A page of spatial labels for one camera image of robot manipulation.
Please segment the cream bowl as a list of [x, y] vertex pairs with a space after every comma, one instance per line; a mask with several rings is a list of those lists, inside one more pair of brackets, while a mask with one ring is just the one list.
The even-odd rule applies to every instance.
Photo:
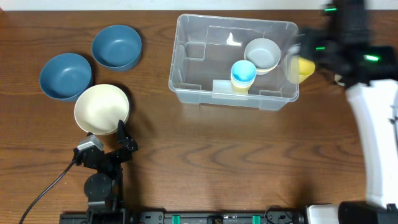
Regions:
[[129, 98], [122, 89], [110, 85], [95, 85], [85, 90], [77, 99], [74, 118], [87, 133], [109, 135], [117, 131], [120, 121], [129, 117]]

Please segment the yellow cup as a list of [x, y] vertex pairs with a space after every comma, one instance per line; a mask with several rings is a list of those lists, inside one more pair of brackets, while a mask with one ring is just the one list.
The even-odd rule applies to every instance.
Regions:
[[299, 57], [293, 56], [287, 64], [287, 79], [293, 84], [300, 84], [315, 71], [315, 63]]
[[234, 83], [232, 83], [233, 93], [236, 93], [236, 94], [247, 95], [250, 87], [251, 87], [250, 85], [239, 86], [239, 85], [235, 85]]

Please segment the light grey small bowl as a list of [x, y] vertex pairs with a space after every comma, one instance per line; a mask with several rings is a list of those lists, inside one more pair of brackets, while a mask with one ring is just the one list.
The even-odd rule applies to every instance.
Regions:
[[259, 70], [272, 70], [279, 64], [280, 58], [279, 46], [265, 38], [250, 41], [244, 51], [244, 59], [252, 62]]

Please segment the yellow small bowl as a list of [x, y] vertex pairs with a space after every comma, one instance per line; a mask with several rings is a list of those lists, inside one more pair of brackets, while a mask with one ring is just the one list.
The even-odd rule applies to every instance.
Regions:
[[264, 75], [264, 74], [269, 73], [271, 70], [275, 69], [276, 67], [277, 67], [277, 65], [274, 65], [271, 68], [258, 68], [258, 67], [256, 67], [256, 71], [257, 71], [258, 75]]

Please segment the light blue cup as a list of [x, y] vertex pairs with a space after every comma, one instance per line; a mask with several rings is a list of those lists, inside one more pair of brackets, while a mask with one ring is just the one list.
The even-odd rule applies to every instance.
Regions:
[[249, 81], [256, 78], [257, 71], [255, 65], [248, 60], [239, 60], [231, 67], [231, 78], [239, 81]]

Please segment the clear plastic storage container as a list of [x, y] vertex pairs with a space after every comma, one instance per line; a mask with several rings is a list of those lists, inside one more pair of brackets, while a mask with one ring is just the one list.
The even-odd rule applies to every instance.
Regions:
[[[297, 56], [298, 31], [287, 21], [182, 14], [177, 19], [169, 88], [182, 103], [277, 111], [299, 98], [299, 84], [287, 79], [287, 64]], [[258, 38], [279, 46], [279, 64], [256, 75], [247, 95], [233, 93], [231, 67], [245, 60], [247, 44]]]

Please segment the yellow cup front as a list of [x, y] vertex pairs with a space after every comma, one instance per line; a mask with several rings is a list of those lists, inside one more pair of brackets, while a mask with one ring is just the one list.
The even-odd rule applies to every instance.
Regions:
[[235, 85], [234, 83], [232, 83], [233, 93], [236, 93], [236, 94], [247, 95], [250, 87], [251, 87], [250, 85], [239, 86], [239, 85]]

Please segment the cream white cup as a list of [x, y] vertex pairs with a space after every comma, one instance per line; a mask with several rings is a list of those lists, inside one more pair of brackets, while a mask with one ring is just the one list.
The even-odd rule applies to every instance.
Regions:
[[343, 82], [343, 77], [339, 74], [334, 75], [335, 83], [339, 86], [345, 86], [345, 83]]

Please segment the pink cup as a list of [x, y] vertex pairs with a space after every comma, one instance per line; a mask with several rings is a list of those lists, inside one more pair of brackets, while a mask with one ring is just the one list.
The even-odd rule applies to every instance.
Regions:
[[231, 83], [236, 88], [250, 88], [251, 85], [254, 83], [254, 79], [244, 82], [244, 81], [239, 81], [238, 79], [235, 79], [234, 77], [232, 77]]

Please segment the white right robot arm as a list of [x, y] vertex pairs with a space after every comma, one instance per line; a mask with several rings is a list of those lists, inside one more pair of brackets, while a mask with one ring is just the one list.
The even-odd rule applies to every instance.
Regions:
[[366, 199], [311, 205], [306, 223], [397, 223], [397, 57], [370, 44], [368, 30], [304, 29], [302, 58], [342, 76], [366, 167]]

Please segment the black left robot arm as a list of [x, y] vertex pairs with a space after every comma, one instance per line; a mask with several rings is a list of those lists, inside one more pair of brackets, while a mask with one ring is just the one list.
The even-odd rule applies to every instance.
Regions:
[[77, 166], [96, 171], [85, 182], [88, 209], [92, 212], [116, 212], [123, 207], [123, 169], [121, 164], [132, 159], [138, 150], [135, 140], [126, 131], [123, 121], [118, 121], [116, 141], [121, 148], [105, 153], [104, 144], [93, 133], [80, 141], [73, 150]]

